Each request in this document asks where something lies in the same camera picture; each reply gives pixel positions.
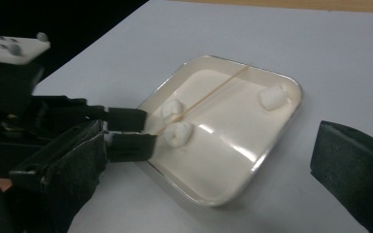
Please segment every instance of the thin stick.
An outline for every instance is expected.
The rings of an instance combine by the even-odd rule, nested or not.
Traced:
[[[169,123],[173,123],[181,119],[183,116],[185,116],[187,113],[189,113],[192,109],[194,109],[196,106],[198,106],[200,103],[202,103],[204,100],[208,99],[212,94],[214,94],[217,90],[221,89],[223,86],[225,86],[227,83],[229,83],[231,80],[236,78],[237,76],[241,75],[245,70],[248,69],[248,65],[244,66],[241,70],[239,70],[235,75],[229,77],[227,80],[225,80],[223,83],[219,84],[217,87],[215,87],[213,90],[211,90],[208,94],[206,94],[204,97],[202,97],[200,100],[198,100],[195,104],[191,105],[189,108],[187,108],[181,115],[175,117],[172,119]],[[165,130],[166,126],[163,126],[160,128],[155,135],[160,135]]]

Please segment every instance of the tray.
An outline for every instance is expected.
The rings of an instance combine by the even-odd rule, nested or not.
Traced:
[[[187,108],[245,66],[213,56],[185,63],[139,107],[149,114],[145,132],[165,125],[160,107],[166,101],[175,98]],[[285,87],[288,100],[265,110],[258,94],[276,84]],[[186,145],[173,148],[159,136],[149,164],[194,203],[225,204],[251,180],[302,97],[295,80],[250,66],[183,117],[194,127]]]

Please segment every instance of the white tabletop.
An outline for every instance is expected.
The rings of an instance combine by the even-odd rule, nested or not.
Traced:
[[[321,120],[373,136],[373,14],[152,0],[34,94],[136,108],[206,54],[287,75],[305,91],[249,186],[226,206],[200,207],[145,162],[109,164],[70,232],[366,232],[309,164]]]

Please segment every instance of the wooden floor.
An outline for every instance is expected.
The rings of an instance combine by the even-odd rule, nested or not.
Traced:
[[[325,11],[373,13],[373,0],[179,0],[184,2],[221,3],[259,7],[312,9]]]

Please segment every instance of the table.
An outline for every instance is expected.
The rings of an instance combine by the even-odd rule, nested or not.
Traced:
[[[136,108],[205,54],[290,76],[305,91],[248,187],[225,206],[200,207],[146,162],[110,163],[69,232],[366,232],[309,163],[323,119],[373,136],[373,14],[151,0],[34,94]]]

